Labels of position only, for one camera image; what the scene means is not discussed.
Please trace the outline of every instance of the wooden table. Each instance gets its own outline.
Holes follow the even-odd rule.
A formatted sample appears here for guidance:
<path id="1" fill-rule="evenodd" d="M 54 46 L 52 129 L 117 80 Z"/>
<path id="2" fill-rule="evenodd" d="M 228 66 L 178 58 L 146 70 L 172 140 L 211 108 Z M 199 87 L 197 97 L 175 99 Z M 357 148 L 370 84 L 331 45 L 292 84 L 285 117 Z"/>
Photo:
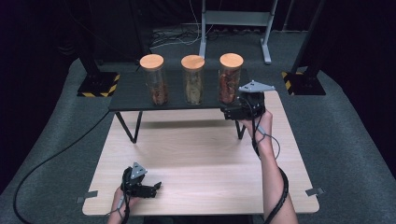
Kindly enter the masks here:
<path id="1" fill-rule="evenodd" d="M 276 91 L 265 93 L 265 104 L 274 114 L 273 136 L 281 151 L 279 167 L 287 174 L 297 213 L 318 211 L 312 189 L 283 105 Z M 134 127 L 138 112 L 122 112 Z M 123 171 L 134 162 L 148 169 L 142 184 L 162 181 L 156 198 L 142 199 L 132 209 L 135 216 L 262 214 L 260 161 L 248 133 L 238 139 L 235 124 L 219 109 L 145 111 L 139 139 L 133 144 L 115 117 L 93 176 L 83 213 L 110 211 Z"/>

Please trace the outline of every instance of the hazard tape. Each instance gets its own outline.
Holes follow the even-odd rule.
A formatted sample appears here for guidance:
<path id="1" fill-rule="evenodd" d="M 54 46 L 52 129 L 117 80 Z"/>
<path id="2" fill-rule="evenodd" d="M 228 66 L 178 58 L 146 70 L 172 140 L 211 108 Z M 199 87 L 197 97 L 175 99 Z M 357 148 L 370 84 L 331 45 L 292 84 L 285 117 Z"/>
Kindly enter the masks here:
<path id="1" fill-rule="evenodd" d="M 303 74 L 304 73 L 298 72 L 294 75 L 303 75 Z M 286 85 L 286 90 L 288 90 L 289 95 L 294 95 L 293 86 L 290 82 L 290 76 L 292 76 L 291 73 L 282 72 L 282 77 L 283 77 L 283 81 L 285 82 L 285 85 Z"/>
<path id="2" fill-rule="evenodd" d="M 114 94 L 114 91 L 117 88 L 117 84 L 120 79 L 120 74 L 117 74 L 116 77 L 114 78 L 114 82 L 111 85 L 111 87 L 108 89 L 108 91 L 84 91 L 84 92 L 79 92 L 78 96 L 84 96 L 84 97 L 108 97 L 112 96 Z"/>

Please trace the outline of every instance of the cylindrical glass jar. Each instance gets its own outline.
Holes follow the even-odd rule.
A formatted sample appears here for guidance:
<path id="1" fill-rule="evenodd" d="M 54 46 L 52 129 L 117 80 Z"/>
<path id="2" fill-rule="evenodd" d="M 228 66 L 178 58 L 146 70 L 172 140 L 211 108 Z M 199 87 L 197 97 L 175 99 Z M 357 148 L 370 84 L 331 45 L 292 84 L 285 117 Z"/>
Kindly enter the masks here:
<path id="1" fill-rule="evenodd" d="M 149 54 L 140 59 L 140 65 L 146 72 L 146 85 L 155 105 L 168 102 L 166 74 L 163 69 L 163 57 L 158 54 Z"/>
<path id="2" fill-rule="evenodd" d="M 204 95 L 205 60 L 199 55 L 188 55 L 181 60 L 183 66 L 183 87 L 187 104 L 199 105 Z"/>
<path id="3" fill-rule="evenodd" d="M 223 54 L 220 57 L 219 101 L 221 103 L 229 105 L 235 101 L 243 62 L 244 59 L 235 53 Z"/>

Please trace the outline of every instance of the hand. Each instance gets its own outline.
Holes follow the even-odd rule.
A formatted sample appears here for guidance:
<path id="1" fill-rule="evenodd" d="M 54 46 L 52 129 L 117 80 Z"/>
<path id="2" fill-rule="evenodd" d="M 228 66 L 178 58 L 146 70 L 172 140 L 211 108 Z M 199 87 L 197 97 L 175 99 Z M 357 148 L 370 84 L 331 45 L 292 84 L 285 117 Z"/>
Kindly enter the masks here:
<path id="1" fill-rule="evenodd" d="M 245 127 L 247 128 L 248 133 L 250 134 L 250 137 L 253 137 L 253 124 L 251 120 L 248 119 L 243 119 L 239 120 Z M 264 129 L 265 133 L 268 135 L 272 135 L 272 124 L 273 124 L 273 114 L 266 110 L 264 114 L 262 114 L 262 118 L 256 118 L 255 119 L 255 124 L 257 123 Z M 260 133 L 258 130 L 255 133 L 255 138 L 256 141 L 259 142 L 259 152 L 262 153 L 271 153 L 273 154 L 273 147 L 272 147 L 272 140 L 271 137 L 268 136 L 263 136 L 262 133 Z"/>
<path id="2" fill-rule="evenodd" d="M 111 205 L 111 211 L 107 224 L 119 224 L 123 221 L 125 217 L 125 201 L 122 202 L 122 206 L 120 208 L 120 212 L 117 211 L 117 206 L 119 205 L 120 198 L 123 196 L 123 191 L 118 187 L 114 192 L 113 204 Z M 132 209 L 134 204 L 136 204 L 140 198 L 131 198 L 129 201 L 129 208 Z"/>

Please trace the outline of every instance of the wire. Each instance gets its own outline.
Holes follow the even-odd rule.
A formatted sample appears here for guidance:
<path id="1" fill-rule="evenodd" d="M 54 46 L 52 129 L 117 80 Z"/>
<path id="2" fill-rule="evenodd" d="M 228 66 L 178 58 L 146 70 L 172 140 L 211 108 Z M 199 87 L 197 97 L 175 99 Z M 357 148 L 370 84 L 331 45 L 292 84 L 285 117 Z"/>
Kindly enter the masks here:
<path id="1" fill-rule="evenodd" d="M 120 209 L 114 209 L 113 211 L 108 212 L 107 214 L 105 214 L 105 215 L 103 216 L 103 223 L 106 223 L 106 217 L 110 216 L 110 215 L 111 215 L 112 213 L 114 213 L 114 212 L 117 212 L 117 210 L 120 211 Z"/>
<path id="2" fill-rule="evenodd" d="M 279 142 L 276 140 L 276 138 L 274 138 L 272 135 L 269 135 L 269 134 L 266 133 L 266 134 L 262 137 L 262 139 L 260 139 L 259 142 L 257 142 L 257 145 L 260 143 L 260 141 L 262 141 L 262 140 L 265 138 L 265 136 L 268 136 L 268 137 L 270 137 L 270 138 L 272 138 L 272 139 L 274 139 L 274 140 L 276 141 L 276 143 L 277 143 L 277 153 L 276 153 L 275 159 L 277 160 L 277 158 L 279 157 L 279 154 L 280 154 L 280 144 L 279 144 Z"/>
<path id="3" fill-rule="evenodd" d="M 161 46 L 165 46 L 165 45 L 171 45 L 171 44 L 188 44 L 190 42 L 184 42 L 182 39 L 187 38 L 187 37 L 191 37 L 192 35 L 195 36 L 195 31 L 182 31 L 182 33 L 176 33 L 175 35 L 166 35 L 165 34 L 166 31 L 164 32 L 156 32 L 154 33 L 154 35 L 156 35 L 157 37 L 154 38 L 154 40 L 151 42 L 151 49 L 156 49 L 158 47 Z M 175 41 L 178 40 L 179 42 L 176 43 L 167 43 L 167 41 Z"/>
<path id="4" fill-rule="evenodd" d="M 90 133 L 94 128 L 96 128 L 96 126 L 98 126 L 103 119 L 105 119 L 105 117 L 108 115 L 110 111 L 107 111 L 87 132 L 85 132 L 81 137 L 79 137 L 76 141 L 74 141 L 72 144 L 70 144 L 69 146 L 65 147 L 64 149 L 62 149 L 61 151 L 55 153 L 54 155 L 50 156 L 49 158 L 47 158 L 46 160 L 40 162 L 35 168 L 33 168 L 29 173 L 27 173 L 23 179 L 21 180 L 20 184 L 17 186 L 17 189 L 15 190 L 14 193 L 14 198 L 13 198 L 13 202 L 12 202 L 12 208 L 14 210 L 15 215 L 17 216 L 17 218 L 22 222 L 22 223 L 30 223 L 29 221 L 27 221 L 26 219 L 24 219 L 21 214 L 18 212 L 18 207 L 17 207 L 17 199 L 18 199 L 18 192 L 20 191 L 20 188 L 23 184 L 23 182 L 29 177 L 29 175 L 31 175 L 36 169 L 38 169 L 40 166 L 42 166 L 43 164 L 45 164 L 46 162 L 54 159 L 55 157 L 61 155 L 62 153 L 66 152 L 67 149 L 69 149 L 70 147 L 74 146 L 76 143 L 78 143 L 81 139 L 83 139 L 86 135 L 88 135 L 88 133 Z"/>
<path id="5" fill-rule="evenodd" d="M 129 195 L 126 194 L 126 192 L 124 191 L 124 201 L 125 201 L 125 216 L 122 219 L 122 224 L 126 224 L 128 219 L 129 219 L 129 213 L 130 213 L 130 207 L 129 207 L 129 201 L 131 201 L 131 197 Z"/>
<path id="6" fill-rule="evenodd" d="M 283 170 L 280 169 L 280 167 L 278 167 L 278 168 L 279 168 L 279 172 L 280 172 L 280 174 L 282 176 L 282 179 L 283 179 L 283 192 L 282 192 L 282 195 L 280 196 L 280 199 L 277 202 L 275 208 L 268 215 L 267 219 L 265 219 L 264 224 L 269 224 L 272 221 L 272 219 L 275 217 L 277 212 L 282 207 L 283 203 L 286 201 L 286 198 L 288 197 L 288 194 L 289 194 L 289 180 L 288 180 L 288 177 L 283 172 Z"/>
<path id="7" fill-rule="evenodd" d="M 197 20 L 197 18 L 196 18 L 196 16 L 195 16 L 195 13 L 194 13 L 193 8 L 192 8 L 191 0 L 189 0 L 189 2 L 190 2 L 190 8 L 191 8 L 192 16 L 194 17 L 195 24 L 197 24 L 197 36 L 195 37 L 195 39 L 192 40 L 192 41 L 184 42 L 184 41 L 183 41 L 183 38 L 180 38 L 180 37 L 178 37 L 178 35 L 177 35 L 175 40 L 178 40 L 179 42 L 165 43 L 165 44 L 161 44 L 161 45 L 159 45 L 159 46 L 151 47 L 151 49 L 156 49 L 156 48 L 159 48 L 159 47 L 163 47 L 163 46 L 167 46 L 167 45 L 175 45 L 175 44 L 191 45 L 191 44 L 195 43 L 196 41 L 198 41 L 199 39 L 201 39 L 201 37 L 200 37 L 200 32 L 199 32 L 200 29 L 199 29 L 199 25 L 198 25 L 198 20 Z"/>

